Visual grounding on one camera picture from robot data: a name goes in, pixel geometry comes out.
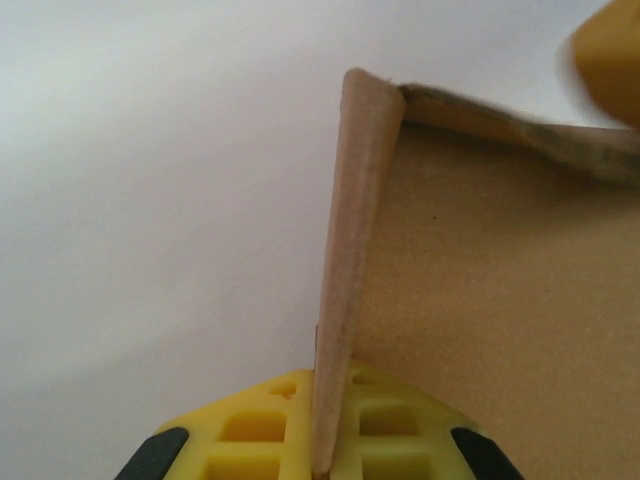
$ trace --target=white wall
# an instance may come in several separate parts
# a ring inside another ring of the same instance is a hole
[[[0,478],[310,366],[344,71],[593,123],[564,3],[0,0]]]

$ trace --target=brown cardboard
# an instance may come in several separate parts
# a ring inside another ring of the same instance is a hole
[[[639,478],[640,192],[610,182],[640,183],[637,137],[361,70],[341,115],[314,473],[353,356],[473,417],[526,478]]]

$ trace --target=cardboard edge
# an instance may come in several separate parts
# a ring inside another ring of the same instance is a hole
[[[407,121],[529,147],[597,180],[640,187],[640,137],[633,131],[551,125],[441,88],[398,88]]]
[[[395,151],[405,101],[391,83],[361,69],[343,82],[312,405],[315,478],[332,464],[353,350],[367,244]]]

